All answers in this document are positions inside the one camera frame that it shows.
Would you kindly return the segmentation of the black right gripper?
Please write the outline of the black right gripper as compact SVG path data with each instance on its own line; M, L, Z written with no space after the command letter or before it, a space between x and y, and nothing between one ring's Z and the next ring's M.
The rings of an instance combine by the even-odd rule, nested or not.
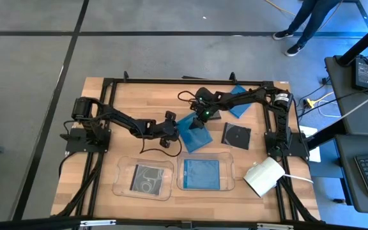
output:
M213 93L207 88L199 88L195 94L195 100L192 102L192 110L195 111L197 118L194 118L190 130L195 128L204 128L204 122L207 120L214 120L219 118L218 110L213 110Z

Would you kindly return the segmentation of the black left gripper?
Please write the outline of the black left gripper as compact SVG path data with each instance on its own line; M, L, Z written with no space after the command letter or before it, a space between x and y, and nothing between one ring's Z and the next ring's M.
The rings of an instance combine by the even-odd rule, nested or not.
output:
M180 138L180 130L178 124L176 124L176 114L167 111L165 113L165 121L162 123L156 123L155 120L151 120L149 128L146 129L145 138L177 141Z

